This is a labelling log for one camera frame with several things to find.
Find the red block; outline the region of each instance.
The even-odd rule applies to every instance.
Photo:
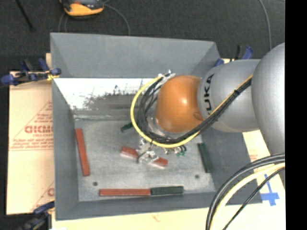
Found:
[[[82,129],[80,128],[75,129],[75,132],[76,132],[79,156],[81,161],[82,173],[83,176],[88,176],[90,175],[90,166],[88,164],[88,159],[86,155],[83,132]]]
[[[129,148],[129,147],[122,147],[121,148],[121,152],[122,155],[127,156],[129,158],[132,159],[138,159],[139,154],[137,153],[137,151],[133,148]]]
[[[150,196],[150,189],[143,188],[106,188],[99,190],[99,196]]]

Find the wooden block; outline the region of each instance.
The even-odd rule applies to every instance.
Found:
[[[130,147],[125,147],[125,146],[121,148],[120,154],[123,155],[123,156],[126,156],[128,158],[132,158],[132,159],[136,159],[136,160],[139,157],[139,154],[135,149],[130,148]]]
[[[76,132],[79,156],[80,156],[80,161],[81,161],[82,173],[83,173],[83,176],[89,176],[90,166],[88,164],[88,159],[86,155],[83,132],[82,132],[82,129],[80,128],[75,129],[75,132]]]
[[[166,167],[168,165],[168,160],[160,157],[157,160],[153,161],[152,164],[160,167]]]
[[[99,196],[150,196],[148,188],[105,188],[99,190]]]

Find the black cable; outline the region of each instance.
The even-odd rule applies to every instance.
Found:
[[[23,16],[24,16],[26,22],[27,22],[27,24],[28,24],[28,26],[29,26],[29,28],[30,28],[30,31],[31,31],[31,32],[35,32],[35,28],[33,27],[33,25],[32,25],[32,23],[31,23],[31,21],[30,21],[28,15],[27,15],[26,12],[24,11],[24,8],[23,8],[23,6],[21,5],[20,1],[19,1],[19,0],[15,0],[15,1],[16,1],[16,3],[17,3],[17,5],[18,5],[18,7],[19,7],[19,9],[20,9],[20,11],[21,11],[21,13],[23,14]]]
[[[224,226],[223,230],[226,230],[230,223],[240,214],[240,212],[245,208],[245,206],[254,198],[257,192],[261,190],[265,186],[265,184],[273,178],[275,175],[279,174],[281,171],[285,170],[285,168],[281,168],[274,173],[272,173],[270,176],[268,176],[254,191],[253,193],[244,201],[242,206],[239,208],[239,210],[234,214],[234,216],[229,220],[229,222]]]
[[[228,181],[218,190],[217,194],[215,195],[214,199],[212,200],[212,203],[210,205],[208,215],[207,215],[207,221],[206,221],[206,230],[210,229],[211,226],[211,221],[212,218],[215,214],[216,208],[223,197],[223,195],[227,192],[228,188],[233,182],[238,181],[238,178],[246,173],[253,173],[254,169],[257,169],[259,167],[265,166],[265,165],[270,165],[272,163],[281,163],[284,162],[284,159],[279,159],[279,160],[272,160],[272,161],[267,161],[260,163],[258,165],[252,166],[252,167],[247,167],[243,169],[242,171],[237,172],[234,176],[228,179]]]
[[[285,154],[281,153],[281,154],[275,154],[272,156],[268,156],[265,158],[262,158],[260,160],[256,160],[254,162],[251,162],[249,164],[247,164],[246,166],[244,166],[243,168],[241,168],[239,171],[237,171],[236,173],[234,173],[221,187],[220,189],[217,191],[217,193],[215,194],[211,205],[209,207],[209,211],[208,211],[208,215],[207,215],[207,220],[206,220],[206,230],[210,229],[211,226],[211,221],[213,218],[213,215],[215,214],[215,210],[216,207],[218,206],[218,203],[221,199],[221,197],[225,194],[225,192],[228,190],[229,186],[238,180],[238,178],[244,174],[247,173],[253,173],[254,169],[257,169],[259,167],[265,166],[265,165],[269,165],[269,164],[273,164],[273,163],[281,163],[285,161]]]

